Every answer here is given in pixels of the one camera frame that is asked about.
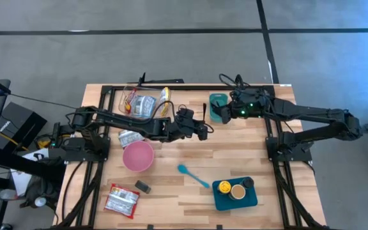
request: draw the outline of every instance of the yellow lid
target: yellow lid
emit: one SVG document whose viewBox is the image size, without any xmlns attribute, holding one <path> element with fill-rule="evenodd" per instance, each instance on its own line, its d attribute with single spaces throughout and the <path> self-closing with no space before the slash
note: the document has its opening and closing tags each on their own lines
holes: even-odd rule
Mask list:
<svg viewBox="0 0 368 230">
<path fill-rule="evenodd" d="M 231 191 L 231 184 L 228 181 L 221 181 L 218 185 L 218 190 L 223 194 L 227 194 Z"/>
</svg>

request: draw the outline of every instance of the gray carpet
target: gray carpet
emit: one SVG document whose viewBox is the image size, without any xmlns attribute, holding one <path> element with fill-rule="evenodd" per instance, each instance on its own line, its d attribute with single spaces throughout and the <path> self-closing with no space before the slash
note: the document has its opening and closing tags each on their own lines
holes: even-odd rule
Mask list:
<svg viewBox="0 0 368 230">
<path fill-rule="evenodd" d="M 263 0 L 269 28 L 368 27 L 368 2 Z M 255 0 L 0 0 L 0 30 L 257 28 Z M 271 34 L 280 83 L 296 101 L 347 108 L 368 122 L 368 33 Z M 219 82 L 242 74 L 271 83 L 261 34 L 0 36 L 0 79 L 13 93 L 81 104 L 88 83 L 182 78 Z M 20 98 L 49 123 L 69 109 Z M 315 127 L 303 123 L 305 129 Z M 368 135 L 354 142 L 328 140 L 312 148 L 316 181 L 328 225 L 368 229 Z M 48 208 L 19 210 L 10 203 L 5 222 L 17 229 L 48 227 Z"/>
</svg>

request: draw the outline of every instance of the red snack package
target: red snack package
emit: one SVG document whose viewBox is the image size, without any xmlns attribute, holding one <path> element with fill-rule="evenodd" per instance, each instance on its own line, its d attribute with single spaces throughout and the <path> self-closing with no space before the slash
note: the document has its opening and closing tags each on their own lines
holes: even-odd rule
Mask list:
<svg viewBox="0 0 368 230">
<path fill-rule="evenodd" d="M 110 193 L 107 196 L 105 209 L 116 211 L 130 219 L 133 219 L 139 197 L 139 192 L 131 191 L 113 183 L 110 188 Z"/>
</svg>

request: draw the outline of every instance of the green container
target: green container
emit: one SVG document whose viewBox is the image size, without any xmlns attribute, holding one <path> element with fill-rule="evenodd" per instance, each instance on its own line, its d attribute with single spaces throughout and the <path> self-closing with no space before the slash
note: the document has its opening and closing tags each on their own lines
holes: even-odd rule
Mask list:
<svg viewBox="0 0 368 230">
<path fill-rule="evenodd" d="M 218 105 L 223 106 L 228 103 L 228 96 L 224 93 L 213 93 L 210 95 L 210 105 Z M 216 113 L 212 111 L 212 106 L 210 106 L 210 119 L 216 123 L 222 123 L 222 119 Z"/>
</svg>

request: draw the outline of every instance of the white paper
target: white paper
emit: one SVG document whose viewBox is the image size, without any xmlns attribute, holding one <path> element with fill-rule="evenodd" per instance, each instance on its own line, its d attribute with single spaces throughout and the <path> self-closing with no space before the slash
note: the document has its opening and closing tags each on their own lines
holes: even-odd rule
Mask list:
<svg viewBox="0 0 368 230">
<path fill-rule="evenodd" d="M 28 154 L 26 154 L 22 157 L 24 157 L 28 160 L 33 160 L 33 161 L 40 160 L 40 158 L 37 159 L 36 157 L 34 157 L 35 153 L 39 153 L 39 154 L 43 155 L 44 158 L 49 157 L 49 151 L 48 151 L 47 148 L 39 149 L 39 150 L 34 151 L 32 153 L 28 153 Z M 11 174 L 12 174 L 13 182 L 15 184 L 15 189 L 17 190 L 18 196 L 25 195 L 26 188 L 28 186 L 29 181 L 31 180 L 32 175 L 30 175 L 28 173 L 16 171 L 14 169 L 11 169 Z"/>
</svg>

